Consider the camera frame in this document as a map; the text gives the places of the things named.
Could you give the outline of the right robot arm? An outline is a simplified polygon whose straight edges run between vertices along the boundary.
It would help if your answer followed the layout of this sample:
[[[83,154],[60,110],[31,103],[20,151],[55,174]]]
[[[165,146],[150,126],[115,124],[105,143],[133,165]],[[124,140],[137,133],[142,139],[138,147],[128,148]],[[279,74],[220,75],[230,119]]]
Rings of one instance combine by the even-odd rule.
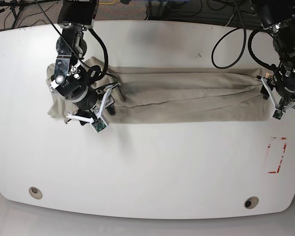
[[[96,133],[109,125],[104,111],[112,116],[116,114],[111,93],[120,85],[117,78],[108,73],[107,48],[93,30],[98,5],[97,0],[63,1],[58,17],[62,29],[56,43],[58,56],[54,73],[47,79],[54,102],[48,114],[64,122],[77,120],[80,125],[89,124]],[[87,52],[85,31],[100,44],[103,66],[90,66],[83,61]]]

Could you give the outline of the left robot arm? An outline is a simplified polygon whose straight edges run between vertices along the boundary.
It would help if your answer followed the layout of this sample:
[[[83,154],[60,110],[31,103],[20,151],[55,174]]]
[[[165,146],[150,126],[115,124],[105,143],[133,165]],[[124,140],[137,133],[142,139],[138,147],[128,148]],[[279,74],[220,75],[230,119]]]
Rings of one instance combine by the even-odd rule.
[[[273,72],[256,78],[263,84],[263,98],[270,99],[274,105],[273,118],[281,120],[288,109],[295,109],[295,0],[253,0],[251,4],[262,28],[250,33],[248,51],[257,64]],[[258,32],[266,32],[272,37],[273,47],[279,55],[278,66],[269,65],[255,56],[252,41]]]

